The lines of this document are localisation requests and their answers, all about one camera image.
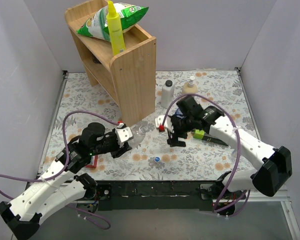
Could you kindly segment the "clear plastic bottle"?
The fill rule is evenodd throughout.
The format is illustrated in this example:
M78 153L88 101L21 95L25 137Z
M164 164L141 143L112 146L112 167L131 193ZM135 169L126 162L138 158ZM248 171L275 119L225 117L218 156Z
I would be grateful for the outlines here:
M148 125L134 127L132 130L133 138L128 142L132 148L137 148L146 137L146 133L150 131Z

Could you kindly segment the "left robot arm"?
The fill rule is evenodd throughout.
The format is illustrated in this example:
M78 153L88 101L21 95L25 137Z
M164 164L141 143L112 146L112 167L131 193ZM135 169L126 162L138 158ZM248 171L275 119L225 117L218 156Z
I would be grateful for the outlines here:
M120 123L110 132L98 122L90 123L72 138L40 176L18 197L0 203L0 215L18 240L28 240L52 214L75 200L94 200L100 193L96 181L78 172L93 156L110 153L113 158L131 150L131 129Z

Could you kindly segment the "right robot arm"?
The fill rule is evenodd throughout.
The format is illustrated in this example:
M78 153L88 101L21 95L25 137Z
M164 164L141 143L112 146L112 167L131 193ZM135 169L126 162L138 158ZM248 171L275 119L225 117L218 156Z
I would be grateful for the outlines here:
M256 190L272 197L292 175L291 152L281 146L275 148L239 128L233 118L213 103L207 108L195 100L196 94L184 94L173 101L181 116L165 114L157 124L159 131L167 131L171 147L185 147L189 132L203 130L231 147L237 153L235 166L222 174L203 192L213 198L227 199L234 192Z

